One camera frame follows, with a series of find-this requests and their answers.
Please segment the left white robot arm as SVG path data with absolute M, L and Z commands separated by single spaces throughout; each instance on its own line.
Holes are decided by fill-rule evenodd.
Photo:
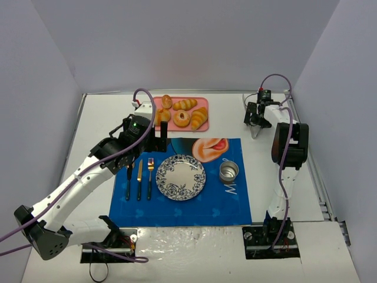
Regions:
M 129 115 L 51 194 L 14 212 L 22 233 L 43 260 L 55 258 L 68 246 L 91 243 L 101 249 L 121 238 L 119 227 L 108 216 L 78 222 L 68 222 L 67 218 L 102 183 L 124 167 L 131 170 L 143 152 L 166 152 L 167 125 L 161 122 L 157 137 L 152 121 Z

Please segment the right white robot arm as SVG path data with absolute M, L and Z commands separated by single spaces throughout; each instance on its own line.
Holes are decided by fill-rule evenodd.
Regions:
M 277 166 L 277 185 L 267 209 L 267 220 L 286 221 L 289 200 L 299 170 L 307 161 L 309 147 L 309 126 L 293 118 L 290 108 L 274 101 L 270 90 L 260 88 L 257 101 L 248 102 L 244 124 L 256 138 L 262 129 L 274 129 L 271 158 Z

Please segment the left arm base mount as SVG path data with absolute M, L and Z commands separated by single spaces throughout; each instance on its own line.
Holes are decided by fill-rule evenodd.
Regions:
M 106 239 L 102 243 L 93 243 L 95 246 L 107 249 L 117 255 L 124 257 L 134 257 L 136 242 L 138 240 L 137 229 L 120 229 L 120 235 Z M 92 251 L 91 248 L 83 246 L 80 257 L 81 264 L 116 264 L 129 263 L 124 259 L 117 258 L 101 250 Z

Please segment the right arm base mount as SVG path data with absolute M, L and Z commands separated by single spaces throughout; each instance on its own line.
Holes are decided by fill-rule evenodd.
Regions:
M 290 219 L 285 222 L 279 239 L 281 221 L 242 227 L 244 253 L 247 260 L 300 258 L 295 230 Z

